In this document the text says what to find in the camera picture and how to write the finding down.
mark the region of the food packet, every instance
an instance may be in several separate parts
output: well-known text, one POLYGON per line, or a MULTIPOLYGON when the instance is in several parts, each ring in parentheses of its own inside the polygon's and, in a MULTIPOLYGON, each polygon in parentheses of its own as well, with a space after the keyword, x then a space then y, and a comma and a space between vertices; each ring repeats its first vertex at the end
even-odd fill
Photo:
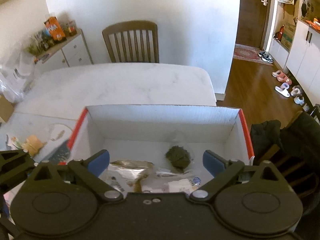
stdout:
POLYGON ((146 161, 115 161, 109 164, 108 168, 99 176, 99 178, 109 185, 110 182, 113 182, 113 184, 118 183, 123 189, 126 188, 123 185, 124 183, 129 186, 129 192, 136 192, 137 182, 140 179, 146 178, 153 171, 153 166, 153 163, 146 161))
POLYGON ((170 170, 159 168, 155 174, 141 180, 143 193, 175 193, 185 192, 190 195, 201 185, 201 179, 193 170, 184 173, 173 173, 170 170))
POLYGON ((99 179, 103 180, 115 190, 120 191, 124 197, 126 197, 129 192, 134 192, 134 189, 129 187, 125 179, 116 171, 108 171, 108 169, 106 169, 100 174, 99 179))
POLYGON ((49 19, 44 22, 44 25, 54 41, 63 41, 66 39, 66 35, 56 17, 49 17, 49 19))

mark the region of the red patterned rug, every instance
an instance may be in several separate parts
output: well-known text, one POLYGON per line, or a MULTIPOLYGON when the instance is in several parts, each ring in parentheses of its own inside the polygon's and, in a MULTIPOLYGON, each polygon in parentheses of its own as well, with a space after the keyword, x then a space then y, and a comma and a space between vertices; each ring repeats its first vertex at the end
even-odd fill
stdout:
POLYGON ((235 51, 233 52, 233 58, 272 66, 272 63, 265 62, 259 57, 260 51, 261 50, 258 48, 236 44, 235 51))

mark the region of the wooden door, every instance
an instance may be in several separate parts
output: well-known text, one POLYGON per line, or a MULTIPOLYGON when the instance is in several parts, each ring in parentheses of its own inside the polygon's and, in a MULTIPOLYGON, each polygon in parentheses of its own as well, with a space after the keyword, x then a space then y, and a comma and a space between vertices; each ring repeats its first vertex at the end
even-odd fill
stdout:
POLYGON ((309 26, 301 21, 298 21, 286 64, 287 68, 295 77, 297 76, 304 54, 309 46, 309 36, 309 26))
POLYGON ((261 0, 240 0, 237 44, 260 48, 269 3, 270 0, 268 5, 264 6, 261 0))
POLYGON ((309 95, 310 85, 320 65, 320 35, 311 28, 309 28, 309 31, 308 47, 296 76, 307 95, 309 95))

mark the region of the white cardboard box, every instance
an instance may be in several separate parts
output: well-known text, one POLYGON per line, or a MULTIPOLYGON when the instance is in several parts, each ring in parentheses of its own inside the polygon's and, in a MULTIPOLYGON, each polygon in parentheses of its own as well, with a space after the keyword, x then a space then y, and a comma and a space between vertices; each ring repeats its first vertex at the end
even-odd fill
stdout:
POLYGON ((165 153, 170 136, 182 132, 195 155, 191 168, 206 183, 205 150, 245 164, 253 156, 249 131, 241 109, 217 106, 102 105, 87 106, 69 140, 70 159, 87 159, 102 149, 110 161, 131 159, 171 168, 165 153))

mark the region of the wooden chair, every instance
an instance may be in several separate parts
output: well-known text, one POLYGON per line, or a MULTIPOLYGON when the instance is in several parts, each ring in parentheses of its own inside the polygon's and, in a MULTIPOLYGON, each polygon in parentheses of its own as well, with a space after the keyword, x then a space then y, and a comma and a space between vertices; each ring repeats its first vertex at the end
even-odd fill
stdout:
MULTIPOLYGON (((302 111, 297 112, 286 127, 290 127, 301 113, 302 111)), ((271 161, 279 169, 300 199, 315 192, 318 188, 319 177, 306 166, 305 162, 299 158, 283 153, 276 144, 273 144, 269 150, 258 159, 258 164, 262 161, 271 161)))
POLYGON ((102 31, 102 36, 104 42, 106 43, 108 53, 111 59, 111 62, 116 62, 116 57, 114 54, 114 50, 112 48, 112 44, 110 41, 110 35, 113 35, 115 38, 115 46, 116 51, 118 54, 119 62, 122 61, 122 56, 124 56, 124 62, 134 62, 133 58, 133 50, 132 50, 132 37, 130 35, 130 31, 133 31, 133 41, 134 41, 134 50, 136 54, 136 62, 150 62, 151 63, 151 50, 150 50, 150 37, 149 31, 152 32, 152 41, 153 41, 153 51, 154 51, 154 61, 155 63, 159 63, 159 48, 158 48, 158 27, 155 23, 149 21, 129 21, 129 22, 122 22, 111 25, 105 28, 102 31), (137 38, 137 31, 140 33, 140 52, 138 46, 138 38, 137 38), (147 46, 147 58, 145 57, 145 45, 144 45, 144 38, 143 38, 143 31, 145 31, 146 37, 146 46, 147 46), (122 54, 120 51, 119 41, 118 41, 118 33, 121 35, 121 47, 122 47, 122 54))

